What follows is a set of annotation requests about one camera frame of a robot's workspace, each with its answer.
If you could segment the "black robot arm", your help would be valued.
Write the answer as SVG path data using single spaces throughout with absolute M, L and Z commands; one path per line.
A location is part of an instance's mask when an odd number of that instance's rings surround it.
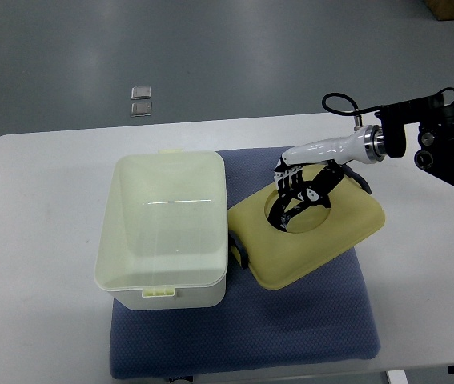
M 340 116 L 352 116 L 356 128 L 362 116 L 374 113 L 380 125 L 364 130 L 364 153 L 371 160 L 384 156 L 401 158 L 406 150 L 407 124 L 419 125 L 420 148 L 414 155 L 416 166 L 454 186 L 454 88 L 447 87 L 433 95 L 389 105 L 360 109 L 346 94 L 333 92 L 322 99 L 323 108 Z

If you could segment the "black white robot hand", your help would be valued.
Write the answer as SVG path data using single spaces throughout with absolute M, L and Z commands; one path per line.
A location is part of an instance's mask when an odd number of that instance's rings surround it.
M 348 163 L 375 164 L 383 161 L 386 154 L 383 131 L 377 125 L 359 126 L 347 137 L 324 139 L 284 151 L 274 169 L 278 197 L 267 220 L 277 230 L 286 232 L 289 222 L 308 208 L 329 209 L 329 194 L 344 177 L 351 178 L 370 194 L 368 182 Z

